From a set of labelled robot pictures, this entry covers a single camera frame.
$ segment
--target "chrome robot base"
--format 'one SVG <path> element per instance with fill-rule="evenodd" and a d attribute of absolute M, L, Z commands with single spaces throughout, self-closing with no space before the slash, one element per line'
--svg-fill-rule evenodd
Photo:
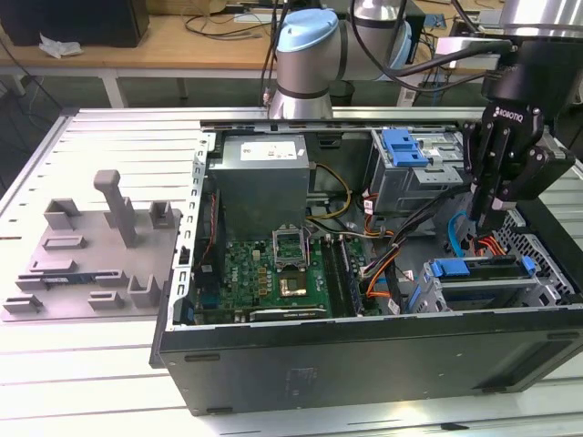
<path fill-rule="evenodd" d="M 269 107 L 270 119 L 315 120 L 332 117 L 332 102 L 328 93 L 316 98 L 297 98 L 286 96 L 278 90 Z"/>

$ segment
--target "robotiq logo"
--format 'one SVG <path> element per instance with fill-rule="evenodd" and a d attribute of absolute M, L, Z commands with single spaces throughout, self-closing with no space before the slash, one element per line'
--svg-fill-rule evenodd
<path fill-rule="evenodd" d="M 496 110 L 494 111 L 494 117 L 509 118 L 511 120 L 517 121 L 518 123 L 522 123 L 522 120 L 525 119 L 525 116 L 523 116 L 522 114 L 518 114 L 517 112 L 506 111 L 505 109 L 501 109 L 500 107 L 496 107 Z"/>

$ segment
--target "green motherboard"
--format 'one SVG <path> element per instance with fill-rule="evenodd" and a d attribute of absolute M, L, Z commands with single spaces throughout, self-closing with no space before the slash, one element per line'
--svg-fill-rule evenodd
<path fill-rule="evenodd" d="M 225 323 L 245 321 L 254 310 L 284 309 L 318 309 L 325 311 L 325 317 L 341 317 L 351 314 L 333 310 L 334 286 L 329 286 L 330 266 L 324 259 L 322 249 L 332 243 L 324 239 L 310 239 L 305 252 L 305 267 L 292 272 L 281 271 L 276 265 L 278 259 L 302 257 L 297 240 L 281 239 L 277 249 L 273 242 L 232 241 L 225 253 L 224 281 L 218 293 L 205 292 L 199 295 L 197 311 L 204 314 L 203 323 Z M 355 278 L 359 267 L 364 264 L 363 248 L 358 239 L 345 241 L 349 274 Z"/>

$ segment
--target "gray floor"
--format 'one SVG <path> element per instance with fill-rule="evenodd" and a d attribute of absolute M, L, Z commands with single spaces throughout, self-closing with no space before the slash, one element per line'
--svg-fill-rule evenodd
<path fill-rule="evenodd" d="M 175 79 L 126 78 L 121 85 L 131 107 L 249 107 L 256 106 L 259 81 L 238 79 L 189 79 L 189 99 L 180 100 Z M 45 88 L 64 107 L 108 107 L 106 92 L 97 78 L 47 77 Z M 16 99 L 8 94 L 0 98 L 0 195 L 2 187 L 14 180 L 29 154 L 34 151 L 49 128 L 46 121 L 55 120 L 59 110 L 43 92 L 36 94 L 30 112 L 41 116 L 33 118 L 34 126 L 25 112 L 29 112 L 30 101 L 36 84 L 26 87 L 25 97 Z M 385 82 L 355 83 L 353 106 L 391 107 L 396 104 L 398 87 Z M 433 101 L 431 95 L 423 96 L 417 106 L 468 106 L 481 107 L 486 101 L 480 96 L 480 86 L 463 85 L 448 91 L 443 98 Z M 566 143 L 574 136 L 581 123 L 581 116 L 569 115 L 559 123 L 559 137 Z M 583 146 L 583 135 L 578 147 Z"/>

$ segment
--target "motherboard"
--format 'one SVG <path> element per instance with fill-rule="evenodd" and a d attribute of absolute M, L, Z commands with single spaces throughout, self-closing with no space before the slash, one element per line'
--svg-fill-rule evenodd
<path fill-rule="evenodd" d="M 356 281 L 364 265 L 361 242 L 319 238 L 302 239 L 302 245 L 297 239 L 285 238 L 229 242 L 220 286 L 197 292 L 193 302 L 196 323 L 361 314 L 362 296 Z"/>

